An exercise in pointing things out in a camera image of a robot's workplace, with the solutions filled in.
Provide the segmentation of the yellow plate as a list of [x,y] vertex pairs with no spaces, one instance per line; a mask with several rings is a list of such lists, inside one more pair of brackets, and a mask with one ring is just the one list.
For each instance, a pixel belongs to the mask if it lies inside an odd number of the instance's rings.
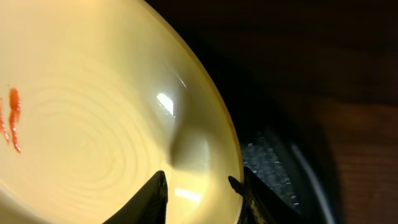
[[236,223],[243,165],[203,65],[144,1],[1,1],[2,223],[103,223],[159,170],[167,223]]

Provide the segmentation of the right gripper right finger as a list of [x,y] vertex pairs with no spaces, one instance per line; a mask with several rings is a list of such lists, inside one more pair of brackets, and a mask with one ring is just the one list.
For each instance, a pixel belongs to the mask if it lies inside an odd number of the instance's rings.
[[244,168],[244,181],[232,176],[228,181],[243,197],[241,224],[301,224],[305,220],[274,193],[251,169]]

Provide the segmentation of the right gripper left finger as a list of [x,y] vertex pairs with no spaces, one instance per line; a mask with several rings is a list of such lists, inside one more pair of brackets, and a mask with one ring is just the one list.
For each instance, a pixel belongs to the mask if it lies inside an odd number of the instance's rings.
[[134,196],[104,224],[165,224],[168,186],[158,170]]

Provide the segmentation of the black round tray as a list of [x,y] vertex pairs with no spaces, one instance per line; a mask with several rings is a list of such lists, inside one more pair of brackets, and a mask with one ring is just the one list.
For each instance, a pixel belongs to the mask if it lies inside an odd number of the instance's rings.
[[329,156],[318,158],[296,124],[221,44],[242,27],[223,25],[229,1],[147,0],[184,39],[215,83],[233,121],[243,167],[251,169],[304,223],[340,224]]

